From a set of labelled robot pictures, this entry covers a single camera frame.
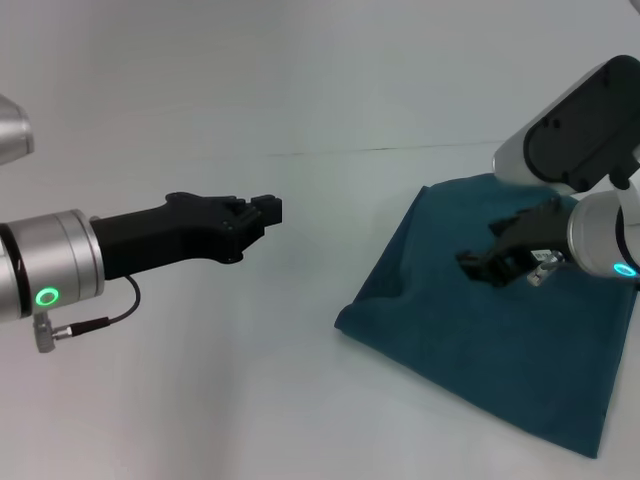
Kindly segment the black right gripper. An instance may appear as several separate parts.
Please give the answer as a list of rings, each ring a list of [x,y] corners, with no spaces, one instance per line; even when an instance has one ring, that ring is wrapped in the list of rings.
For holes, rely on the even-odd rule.
[[[470,280],[505,287],[536,268],[532,251],[558,251],[571,257],[568,225],[572,211],[558,196],[520,210],[489,224],[495,242],[488,252],[463,251],[455,259]]]

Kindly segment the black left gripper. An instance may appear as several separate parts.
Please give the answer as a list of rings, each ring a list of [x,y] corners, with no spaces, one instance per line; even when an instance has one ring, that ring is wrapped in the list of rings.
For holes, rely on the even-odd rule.
[[[265,226],[282,221],[282,200],[274,195],[246,202],[172,193],[159,207],[94,219],[90,225],[105,278],[114,280],[192,259],[237,263]]]

